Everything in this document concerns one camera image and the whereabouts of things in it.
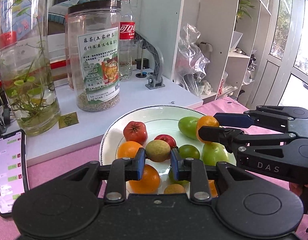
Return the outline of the person's right hand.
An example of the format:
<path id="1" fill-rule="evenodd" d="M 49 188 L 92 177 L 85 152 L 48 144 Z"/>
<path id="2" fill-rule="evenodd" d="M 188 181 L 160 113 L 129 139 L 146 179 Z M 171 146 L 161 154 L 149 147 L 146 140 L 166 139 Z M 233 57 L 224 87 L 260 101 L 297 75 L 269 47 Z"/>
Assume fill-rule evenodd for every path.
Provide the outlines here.
<path id="1" fill-rule="evenodd" d="M 303 188 L 304 188 L 303 185 L 289 183 L 289 190 L 299 197 L 302 195 Z"/>

